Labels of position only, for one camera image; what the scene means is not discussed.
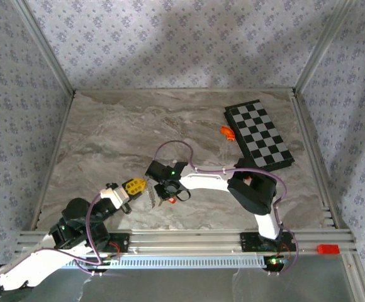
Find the gray marble table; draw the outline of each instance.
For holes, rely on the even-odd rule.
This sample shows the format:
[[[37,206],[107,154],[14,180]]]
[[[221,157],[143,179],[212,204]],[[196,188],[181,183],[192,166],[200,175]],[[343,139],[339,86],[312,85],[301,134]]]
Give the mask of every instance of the gray marble table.
[[[285,92],[78,92],[60,144],[38,222],[48,230],[75,197],[90,201],[107,182],[143,178],[156,148],[167,140],[184,140],[194,148],[197,165],[228,165],[242,156],[236,142],[220,134],[227,125],[224,107],[260,99],[295,158],[276,171],[288,185],[279,205],[285,225],[320,228],[323,215],[318,189],[298,122]],[[168,145],[159,153],[165,164],[187,160],[189,150]],[[147,194],[131,203],[130,215],[117,213],[106,222],[116,229],[255,229],[252,214],[228,193],[198,189],[192,198],[151,208]]]

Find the black and white checkered board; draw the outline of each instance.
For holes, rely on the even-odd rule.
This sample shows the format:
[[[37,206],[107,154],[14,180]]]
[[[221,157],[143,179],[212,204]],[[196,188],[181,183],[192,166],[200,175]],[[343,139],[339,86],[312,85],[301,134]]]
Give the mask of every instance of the black and white checkered board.
[[[289,167],[295,161],[259,100],[225,109],[244,157],[267,171]]]

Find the patterned wallpaper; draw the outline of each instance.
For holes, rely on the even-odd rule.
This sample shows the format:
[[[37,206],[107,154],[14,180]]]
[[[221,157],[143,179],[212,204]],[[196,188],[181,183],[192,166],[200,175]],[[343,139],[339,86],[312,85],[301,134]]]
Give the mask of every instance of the patterned wallpaper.
[[[365,268],[365,0],[347,16],[304,99],[329,185]]]
[[[28,0],[74,89],[294,86],[336,0]]]
[[[69,98],[9,0],[0,0],[0,263],[28,228]]]

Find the orange object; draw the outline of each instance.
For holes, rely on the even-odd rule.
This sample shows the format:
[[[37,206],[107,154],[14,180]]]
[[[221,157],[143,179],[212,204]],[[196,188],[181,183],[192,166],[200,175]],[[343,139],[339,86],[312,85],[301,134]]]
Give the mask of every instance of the orange object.
[[[340,254],[339,246],[337,244],[320,244],[317,247],[320,255],[337,255]]]
[[[222,126],[220,128],[220,133],[226,135],[227,140],[231,140],[231,141],[234,141],[235,140],[234,131],[231,128],[229,128],[229,127]]]
[[[177,199],[175,197],[172,197],[172,198],[169,198],[167,201],[170,202],[171,204],[174,204],[177,202]]]

